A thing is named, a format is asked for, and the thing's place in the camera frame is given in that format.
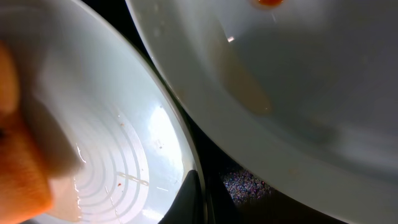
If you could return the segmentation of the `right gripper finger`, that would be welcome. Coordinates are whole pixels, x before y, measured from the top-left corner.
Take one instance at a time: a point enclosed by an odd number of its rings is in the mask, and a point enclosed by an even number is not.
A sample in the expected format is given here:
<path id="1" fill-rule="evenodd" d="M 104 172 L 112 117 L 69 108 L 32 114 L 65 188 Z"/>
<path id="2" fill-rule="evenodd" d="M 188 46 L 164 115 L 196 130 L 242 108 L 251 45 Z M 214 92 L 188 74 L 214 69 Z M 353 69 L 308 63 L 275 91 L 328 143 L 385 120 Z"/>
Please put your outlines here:
<path id="1" fill-rule="evenodd" d="M 188 172 L 170 209 L 159 224 L 204 224 L 203 197 L 198 173 Z"/>

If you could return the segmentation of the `light blue plate with stain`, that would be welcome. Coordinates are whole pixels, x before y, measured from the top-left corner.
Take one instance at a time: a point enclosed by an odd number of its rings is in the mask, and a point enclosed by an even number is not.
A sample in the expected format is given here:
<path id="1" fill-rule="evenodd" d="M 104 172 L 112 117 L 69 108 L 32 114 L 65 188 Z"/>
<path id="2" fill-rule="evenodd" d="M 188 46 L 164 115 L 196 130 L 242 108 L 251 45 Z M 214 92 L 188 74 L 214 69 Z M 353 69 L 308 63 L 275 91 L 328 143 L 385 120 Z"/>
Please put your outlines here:
<path id="1" fill-rule="evenodd" d="M 1 44 L 37 144 L 61 134 L 81 162 L 72 175 L 79 221 L 42 213 L 21 223 L 159 223 L 191 170 L 203 197 L 194 143 L 167 90 L 84 2 L 2 1 Z"/>

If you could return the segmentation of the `mint green plate with stain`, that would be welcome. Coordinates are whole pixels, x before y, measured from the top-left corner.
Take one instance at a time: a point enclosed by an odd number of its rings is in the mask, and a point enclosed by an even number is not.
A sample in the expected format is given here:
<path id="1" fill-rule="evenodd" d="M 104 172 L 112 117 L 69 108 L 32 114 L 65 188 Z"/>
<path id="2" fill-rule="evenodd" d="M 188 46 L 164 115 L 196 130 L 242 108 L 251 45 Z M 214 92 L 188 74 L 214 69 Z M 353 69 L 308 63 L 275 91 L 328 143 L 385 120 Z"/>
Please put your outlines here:
<path id="1" fill-rule="evenodd" d="M 283 194 L 397 222 L 397 1 L 128 1 L 203 132 Z"/>

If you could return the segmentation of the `round black tray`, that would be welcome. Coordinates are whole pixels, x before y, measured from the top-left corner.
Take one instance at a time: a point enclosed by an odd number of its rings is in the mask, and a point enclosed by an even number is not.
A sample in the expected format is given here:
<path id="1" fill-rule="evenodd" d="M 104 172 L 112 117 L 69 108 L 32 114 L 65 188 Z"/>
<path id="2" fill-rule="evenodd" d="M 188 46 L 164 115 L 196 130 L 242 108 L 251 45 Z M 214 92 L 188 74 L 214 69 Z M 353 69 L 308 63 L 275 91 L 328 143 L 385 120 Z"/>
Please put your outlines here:
<path id="1" fill-rule="evenodd" d="M 83 0 L 152 63 L 124 0 Z M 209 194 L 209 223 L 338 223 L 267 185 L 225 154 L 180 107 Z"/>

